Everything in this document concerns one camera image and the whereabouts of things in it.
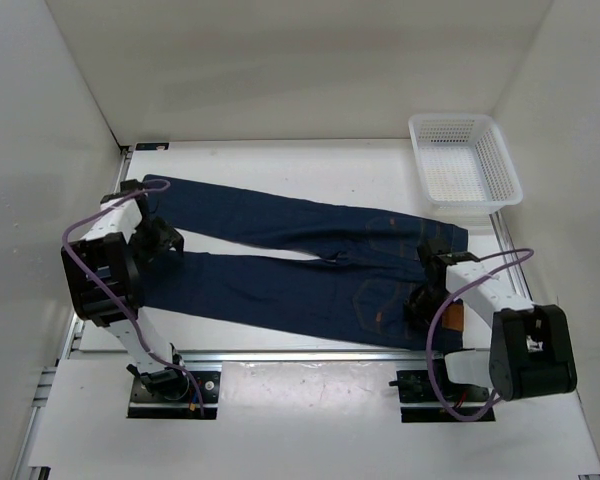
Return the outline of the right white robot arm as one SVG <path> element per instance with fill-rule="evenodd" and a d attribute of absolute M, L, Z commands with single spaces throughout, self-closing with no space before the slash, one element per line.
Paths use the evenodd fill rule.
<path fill-rule="evenodd" d="M 454 252 L 443 240 L 417 249 L 425 281 L 406 301 L 405 319 L 426 330 L 425 359 L 429 387 L 445 404 L 465 385 L 491 392 L 498 400 L 567 394 L 577 385 L 568 322 L 555 304 L 539 305 L 487 270 L 470 252 Z M 465 349 L 434 361 L 434 336 L 452 306 L 467 307 L 490 328 L 486 349 Z"/>

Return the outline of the dark blue denim trousers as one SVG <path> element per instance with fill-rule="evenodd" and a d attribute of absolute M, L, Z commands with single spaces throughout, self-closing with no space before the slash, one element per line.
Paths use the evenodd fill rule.
<path fill-rule="evenodd" d="M 176 178 L 149 208 L 178 230 L 298 258 L 167 253 L 142 274 L 148 307 L 415 351 L 427 334 L 403 306 L 425 281 L 418 248 L 469 243 L 466 229 L 431 219 Z"/>

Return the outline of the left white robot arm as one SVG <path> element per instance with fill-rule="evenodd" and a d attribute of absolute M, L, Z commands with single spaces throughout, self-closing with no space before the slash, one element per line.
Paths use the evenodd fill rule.
<path fill-rule="evenodd" d="M 99 211 L 67 227 L 61 259 L 77 316 L 115 337 L 133 358 L 127 370 L 151 394 L 180 401 L 192 389 L 176 347 L 143 312 L 141 270 L 157 258 L 184 256 L 184 238 L 156 216 L 149 195 L 166 179 L 130 180 L 100 202 Z"/>

